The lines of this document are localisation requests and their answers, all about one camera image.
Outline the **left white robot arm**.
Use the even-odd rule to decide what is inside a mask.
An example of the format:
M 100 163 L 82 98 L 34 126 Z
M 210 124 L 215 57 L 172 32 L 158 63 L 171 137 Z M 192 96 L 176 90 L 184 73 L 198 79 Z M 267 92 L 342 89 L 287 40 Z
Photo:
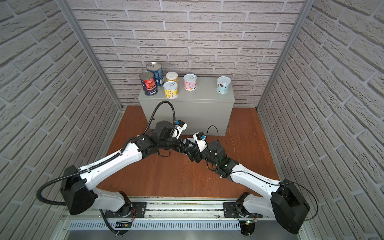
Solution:
M 99 209 L 128 216 L 132 202 L 122 192 L 98 189 L 98 185 L 109 176 L 144 158 L 159 153 L 160 149 L 173 149 L 185 153 L 188 150 L 181 133 L 187 128 L 181 120 L 170 123 L 161 121 L 147 134 L 128 140 L 117 152 L 87 166 L 71 166 L 65 170 L 71 177 L 62 182 L 61 194 L 71 215 L 79 215 L 89 209 Z

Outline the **grey label pull-tab can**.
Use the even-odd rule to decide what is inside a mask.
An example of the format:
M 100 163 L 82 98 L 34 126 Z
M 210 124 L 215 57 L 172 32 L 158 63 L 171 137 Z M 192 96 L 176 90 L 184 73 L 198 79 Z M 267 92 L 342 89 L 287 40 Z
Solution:
M 197 147 L 196 140 L 193 138 L 187 138 L 186 143 L 188 143 L 188 150 L 192 151 Z

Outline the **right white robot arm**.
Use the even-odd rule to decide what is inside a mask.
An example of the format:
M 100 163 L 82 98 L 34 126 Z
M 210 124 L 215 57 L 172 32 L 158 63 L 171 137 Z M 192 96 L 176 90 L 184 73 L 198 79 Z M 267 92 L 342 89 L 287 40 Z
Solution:
M 229 158 L 218 141 L 206 144 L 188 138 L 183 143 L 191 161 L 211 163 L 212 170 L 221 178 L 243 185 L 264 198 L 260 202 L 250 193 L 242 194 L 237 200 L 241 215 L 261 214 L 274 218 L 291 234 L 299 232 L 311 208 L 296 183 L 288 179 L 272 180 L 247 169 Z

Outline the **pink label pull-tab can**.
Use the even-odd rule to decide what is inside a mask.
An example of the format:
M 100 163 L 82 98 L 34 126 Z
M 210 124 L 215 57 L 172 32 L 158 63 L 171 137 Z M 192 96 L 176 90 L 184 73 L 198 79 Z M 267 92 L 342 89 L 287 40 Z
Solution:
M 197 88 L 197 76 L 194 74 L 186 74 L 183 77 L 184 88 L 187 91 L 194 91 Z

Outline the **dark tomato label can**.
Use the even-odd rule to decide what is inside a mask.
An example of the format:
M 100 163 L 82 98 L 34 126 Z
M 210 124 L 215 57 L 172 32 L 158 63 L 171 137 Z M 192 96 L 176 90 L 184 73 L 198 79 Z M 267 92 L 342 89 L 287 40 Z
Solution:
M 157 84 L 152 72 L 144 71 L 140 73 L 139 78 L 146 96 L 153 96 L 158 93 Z

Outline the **plain lid silver can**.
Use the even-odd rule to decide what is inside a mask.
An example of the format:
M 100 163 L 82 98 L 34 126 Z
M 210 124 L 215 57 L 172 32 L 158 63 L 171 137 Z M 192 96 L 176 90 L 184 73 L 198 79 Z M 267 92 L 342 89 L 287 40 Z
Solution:
M 229 77 L 221 76 L 217 79 L 217 92 L 226 94 L 229 92 L 231 86 L 231 79 Z

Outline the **white lid small can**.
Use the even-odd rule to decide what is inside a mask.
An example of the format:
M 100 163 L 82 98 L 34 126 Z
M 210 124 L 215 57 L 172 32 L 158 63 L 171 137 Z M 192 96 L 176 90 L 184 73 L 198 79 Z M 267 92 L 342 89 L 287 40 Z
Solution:
M 168 72 L 166 73 L 167 82 L 178 82 L 179 75 L 176 72 Z

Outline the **yellow label pull-tab can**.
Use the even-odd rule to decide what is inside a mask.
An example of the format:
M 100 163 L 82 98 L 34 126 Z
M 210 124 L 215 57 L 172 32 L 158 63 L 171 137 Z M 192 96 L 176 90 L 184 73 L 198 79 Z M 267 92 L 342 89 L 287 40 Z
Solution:
M 164 85 L 165 97 L 167 99 L 175 99 L 179 96 L 178 83 L 174 81 L 165 82 Z

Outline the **blue label tin can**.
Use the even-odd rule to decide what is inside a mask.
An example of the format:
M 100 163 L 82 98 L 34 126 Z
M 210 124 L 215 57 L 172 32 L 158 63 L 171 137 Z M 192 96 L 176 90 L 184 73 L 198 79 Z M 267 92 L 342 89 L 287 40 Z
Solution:
M 162 65 L 159 62 L 150 62 L 146 65 L 148 71 L 154 74 L 154 78 L 158 87 L 164 84 L 164 73 Z

